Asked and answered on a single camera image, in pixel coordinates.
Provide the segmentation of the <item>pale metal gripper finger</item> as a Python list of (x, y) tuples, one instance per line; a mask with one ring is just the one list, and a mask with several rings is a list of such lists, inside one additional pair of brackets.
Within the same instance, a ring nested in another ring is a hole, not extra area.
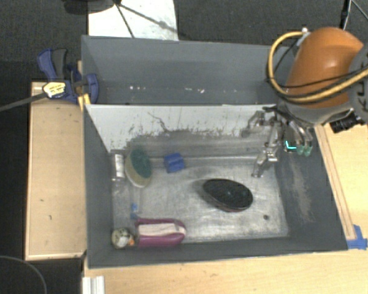
[(247, 126), (240, 131), (242, 138), (255, 135), (267, 135), (272, 130), (273, 116), (265, 111), (256, 111), (248, 120)]
[(263, 173), (268, 170), (270, 166), (278, 162), (277, 150), (277, 147), (265, 148), (259, 153), (253, 165), (252, 177), (262, 177)]

